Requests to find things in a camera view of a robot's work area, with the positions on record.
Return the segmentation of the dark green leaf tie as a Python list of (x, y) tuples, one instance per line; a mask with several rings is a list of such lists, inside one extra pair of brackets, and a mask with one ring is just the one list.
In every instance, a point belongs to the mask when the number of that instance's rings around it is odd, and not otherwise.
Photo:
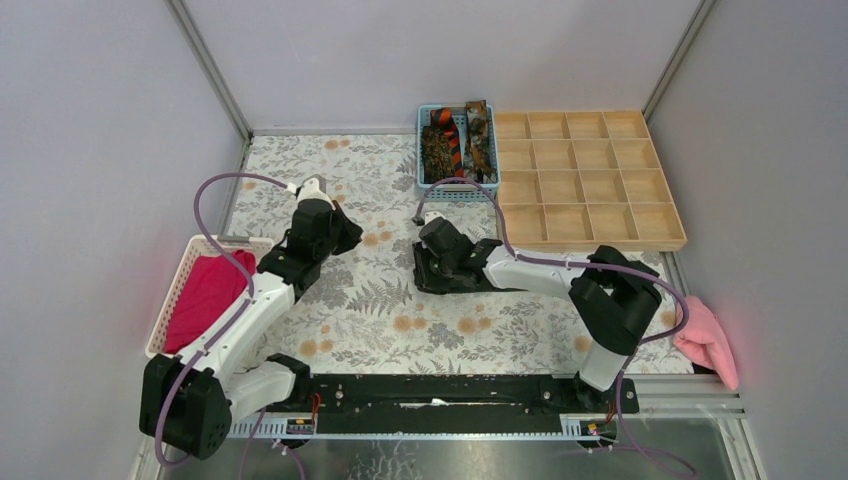
[(414, 284), (424, 293), (435, 295), (509, 292), (494, 286), (484, 275), (485, 262), (471, 258), (473, 250), (455, 260), (455, 255), (446, 253), (439, 257), (424, 246), (423, 242), (413, 245)]

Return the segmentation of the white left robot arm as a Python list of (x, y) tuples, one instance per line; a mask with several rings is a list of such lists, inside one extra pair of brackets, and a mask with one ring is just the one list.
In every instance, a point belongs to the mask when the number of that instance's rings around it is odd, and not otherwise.
[(362, 229), (334, 200), (297, 204), (283, 240), (259, 262), (242, 293), (195, 341), (148, 361), (142, 382), (140, 431), (188, 456), (207, 459), (232, 425), (273, 403), (296, 411), (309, 401), (305, 365), (270, 356), (245, 374), (248, 349), (319, 279), (331, 256), (354, 249)]

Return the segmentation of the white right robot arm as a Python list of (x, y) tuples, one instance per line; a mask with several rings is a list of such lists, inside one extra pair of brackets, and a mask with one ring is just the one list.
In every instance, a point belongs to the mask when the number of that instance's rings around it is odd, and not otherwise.
[(570, 301), (593, 341), (573, 386), (575, 402), (597, 412), (612, 400), (612, 386), (662, 303), (655, 270), (607, 245), (570, 260), (521, 253), (497, 239), (472, 241), (440, 214), (414, 222), (420, 228), (413, 245), (419, 291), (526, 291)]

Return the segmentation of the light blue plastic basket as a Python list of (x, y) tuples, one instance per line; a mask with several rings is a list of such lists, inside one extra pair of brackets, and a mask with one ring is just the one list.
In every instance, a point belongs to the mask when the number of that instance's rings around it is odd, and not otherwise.
[(418, 109), (417, 186), (429, 200), (484, 202), (501, 184), (494, 110), (484, 100)]

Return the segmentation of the black gold patterned tie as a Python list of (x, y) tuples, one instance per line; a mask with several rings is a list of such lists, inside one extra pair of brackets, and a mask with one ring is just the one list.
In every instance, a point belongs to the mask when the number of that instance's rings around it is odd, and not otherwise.
[(443, 144), (442, 132), (435, 126), (425, 126), (421, 131), (421, 162), (426, 184), (443, 180), (448, 171), (447, 145)]

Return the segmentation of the orange grey floral tie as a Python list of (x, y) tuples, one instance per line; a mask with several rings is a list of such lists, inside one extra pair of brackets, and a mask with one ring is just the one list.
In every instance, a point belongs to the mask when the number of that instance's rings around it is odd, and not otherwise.
[(490, 122), (485, 100), (467, 102), (465, 175), (480, 184), (495, 183), (497, 169), (491, 158)]

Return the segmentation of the white plastic basket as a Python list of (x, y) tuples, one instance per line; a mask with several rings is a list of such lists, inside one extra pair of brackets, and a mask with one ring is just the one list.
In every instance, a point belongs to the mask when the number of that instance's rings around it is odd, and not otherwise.
[[(257, 261), (267, 254), (275, 245), (275, 241), (272, 238), (266, 237), (218, 237), (217, 235), (212, 235), (211, 238), (216, 240), (220, 247), (228, 253), (232, 253), (237, 250), (244, 250), (251, 252)], [(204, 235), (198, 234), (190, 238), (181, 257), (176, 273), (173, 276), (164, 303), (160, 308), (158, 317), (149, 335), (145, 348), (145, 355), (148, 359), (152, 359), (157, 354), (165, 353), (164, 346), (168, 326), (179, 296), (184, 289), (185, 283), (188, 280), (189, 274), (196, 260), (200, 257), (215, 257), (218, 255), (219, 252)]]

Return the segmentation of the red cloth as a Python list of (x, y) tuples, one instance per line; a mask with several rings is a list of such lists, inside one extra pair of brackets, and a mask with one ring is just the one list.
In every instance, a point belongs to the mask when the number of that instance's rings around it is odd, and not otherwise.
[(246, 287), (246, 278), (223, 256), (198, 257), (177, 298), (165, 336), (164, 352), (176, 354), (196, 340)]

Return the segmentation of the orange black striped tie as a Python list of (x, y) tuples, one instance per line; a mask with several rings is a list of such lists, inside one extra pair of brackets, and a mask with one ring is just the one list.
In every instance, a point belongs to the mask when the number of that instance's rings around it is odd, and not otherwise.
[(447, 161), (449, 164), (446, 177), (464, 177), (463, 155), (460, 148), (460, 135), (458, 126), (453, 119), (449, 108), (443, 107), (430, 112), (431, 124), (437, 127), (444, 138), (443, 144), (447, 145)]

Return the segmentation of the wooden compartment tray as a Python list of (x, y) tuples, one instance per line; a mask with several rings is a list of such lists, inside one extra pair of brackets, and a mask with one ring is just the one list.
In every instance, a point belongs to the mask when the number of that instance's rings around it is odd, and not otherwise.
[(675, 252), (688, 241), (642, 112), (498, 112), (500, 238), (516, 248)]

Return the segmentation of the pink cloth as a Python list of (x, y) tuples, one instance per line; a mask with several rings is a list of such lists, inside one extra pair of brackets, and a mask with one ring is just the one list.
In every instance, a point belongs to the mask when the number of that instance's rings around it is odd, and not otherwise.
[(696, 296), (686, 296), (686, 325), (673, 335), (673, 344), (692, 363), (713, 370), (731, 390), (739, 376), (731, 346), (717, 316)]

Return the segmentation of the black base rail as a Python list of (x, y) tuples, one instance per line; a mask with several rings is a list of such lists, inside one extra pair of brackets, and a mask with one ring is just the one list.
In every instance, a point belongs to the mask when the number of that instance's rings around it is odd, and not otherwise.
[(571, 376), (315, 374), (268, 412), (319, 435), (576, 436), (640, 410), (631, 380), (593, 393)]

